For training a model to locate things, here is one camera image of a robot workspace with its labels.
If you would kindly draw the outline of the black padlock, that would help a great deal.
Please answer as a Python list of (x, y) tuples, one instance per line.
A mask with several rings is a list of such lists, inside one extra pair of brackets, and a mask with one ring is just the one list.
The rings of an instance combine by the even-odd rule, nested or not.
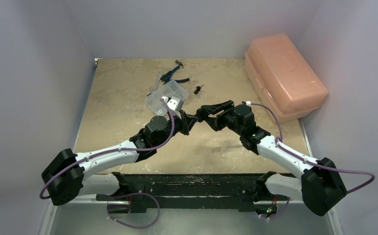
[(202, 108), (199, 108), (196, 111), (196, 116), (197, 116), (197, 121), (198, 122), (203, 122), (206, 118), (208, 118), (209, 113), (206, 110), (204, 110)]

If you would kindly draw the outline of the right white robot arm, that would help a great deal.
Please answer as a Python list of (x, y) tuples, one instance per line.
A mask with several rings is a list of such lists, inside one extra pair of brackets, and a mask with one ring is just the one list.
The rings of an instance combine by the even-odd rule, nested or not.
[(229, 100), (203, 105), (196, 115), (214, 131), (228, 128), (235, 132), (245, 149), (272, 160), (293, 175), (287, 177), (273, 171), (262, 175), (256, 181), (254, 201), (282, 195), (304, 202), (311, 212), (323, 216), (348, 194), (332, 160), (318, 160), (282, 143), (281, 138), (257, 126), (249, 104), (235, 106)]

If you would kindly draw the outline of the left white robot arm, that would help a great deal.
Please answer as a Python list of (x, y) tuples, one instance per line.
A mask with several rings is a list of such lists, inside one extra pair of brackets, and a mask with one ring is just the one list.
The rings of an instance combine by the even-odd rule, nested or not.
[(93, 152), (74, 153), (64, 149), (42, 172), (44, 187), (40, 199), (50, 199), (55, 206), (85, 194), (86, 180), (117, 165), (144, 161), (157, 153), (177, 133), (188, 135), (198, 121), (195, 115), (180, 111), (169, 119), (153, 117), (136, 135), (120, 144)]

